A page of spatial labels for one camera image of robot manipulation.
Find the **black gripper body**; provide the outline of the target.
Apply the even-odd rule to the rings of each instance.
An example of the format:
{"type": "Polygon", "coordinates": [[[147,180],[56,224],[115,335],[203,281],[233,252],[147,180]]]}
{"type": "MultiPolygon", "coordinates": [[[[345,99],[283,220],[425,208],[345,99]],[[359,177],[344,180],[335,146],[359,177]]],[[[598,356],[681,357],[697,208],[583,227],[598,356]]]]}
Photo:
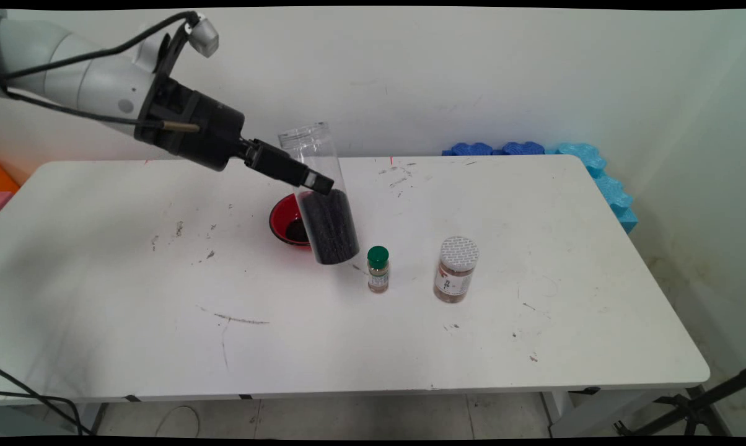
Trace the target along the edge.
{"type": "Polygon", "coordinates": [[[240,111],[192,90],[169,76],[156,76],[139,114],[143,121],[174,123],[175,129],[137,126],[137,141],[220,172],[242,157],[240,111]]]}

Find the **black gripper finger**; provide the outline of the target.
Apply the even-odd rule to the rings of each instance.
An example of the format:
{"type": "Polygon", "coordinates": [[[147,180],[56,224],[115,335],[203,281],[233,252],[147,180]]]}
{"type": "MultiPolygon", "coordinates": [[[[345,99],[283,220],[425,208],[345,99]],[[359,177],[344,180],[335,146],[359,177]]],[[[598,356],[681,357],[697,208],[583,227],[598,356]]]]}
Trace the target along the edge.
{"type": "Polygon", "coordinates": [[[294,160],[287,152],[259,139],[240,139],[244,164],[260,174],[283,181],[294,187],[304,187],[328,195],[335,181],[306,164],[294,160]]]}

